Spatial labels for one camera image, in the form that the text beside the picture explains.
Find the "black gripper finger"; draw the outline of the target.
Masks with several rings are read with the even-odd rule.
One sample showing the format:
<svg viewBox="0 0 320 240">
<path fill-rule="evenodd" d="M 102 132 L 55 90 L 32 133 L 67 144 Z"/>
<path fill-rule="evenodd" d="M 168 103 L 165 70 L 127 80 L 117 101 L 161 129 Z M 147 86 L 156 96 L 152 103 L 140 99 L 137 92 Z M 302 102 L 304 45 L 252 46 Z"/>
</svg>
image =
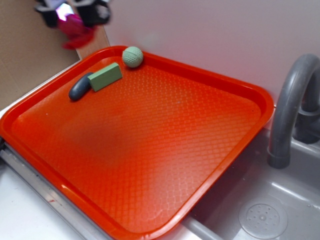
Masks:
<svg viewBox="0 0 320 240">
<path fill-rule="evenodd" d="M 111 18 L 108 0 L 76 0 L 74 6 L 86 27 L 107 24 Z"/>
<path fill-rule="evenodd" d="M 56 28 L 59 18 L 56 10 L 66 3 L 66 0 L 36 0 L 34 10 L 42 16 L 49 28 Z"/>
</svg>

